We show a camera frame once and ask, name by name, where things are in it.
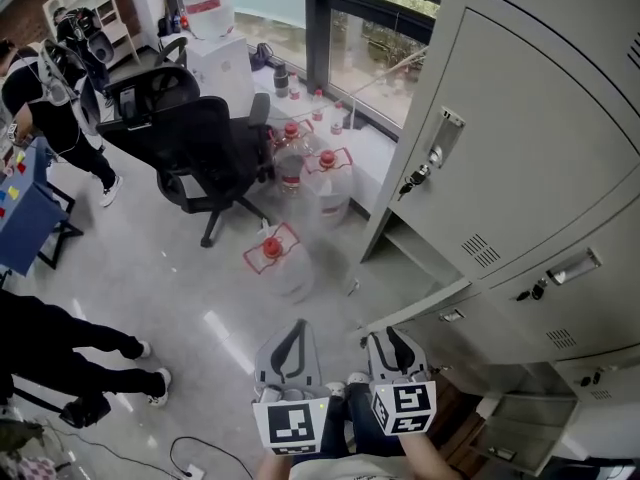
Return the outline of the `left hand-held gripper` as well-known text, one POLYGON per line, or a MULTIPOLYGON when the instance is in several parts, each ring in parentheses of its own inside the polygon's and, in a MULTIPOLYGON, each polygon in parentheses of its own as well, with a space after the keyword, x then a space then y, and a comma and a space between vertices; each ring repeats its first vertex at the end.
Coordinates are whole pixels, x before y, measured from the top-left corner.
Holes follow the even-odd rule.
MULTIPOLYGON (((285 385, 299 375, 306 387, 321 385, 317 347, 311 324, 297 319, 271 336, 255 359, 256 381, 285 385)), ((252 404, 264 448, 275 455, 319 453, 330 397, 297 388, 267 385, 252 404)))

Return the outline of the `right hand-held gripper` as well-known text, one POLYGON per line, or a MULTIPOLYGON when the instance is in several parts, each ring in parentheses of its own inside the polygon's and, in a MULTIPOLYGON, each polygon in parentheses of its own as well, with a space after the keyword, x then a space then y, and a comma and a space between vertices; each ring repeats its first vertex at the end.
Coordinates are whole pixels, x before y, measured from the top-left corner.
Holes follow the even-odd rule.
POLYGON ((426 433, 436 416, 436 382, 424 372, 428 369, 424 349, 388 327, 387 333, 367 336, 367 352, 372 379, 384 382, 373 384, 371 403, 382 432, 386 436, 426 433), (399 378, 400 372, 410 377, 399 378))

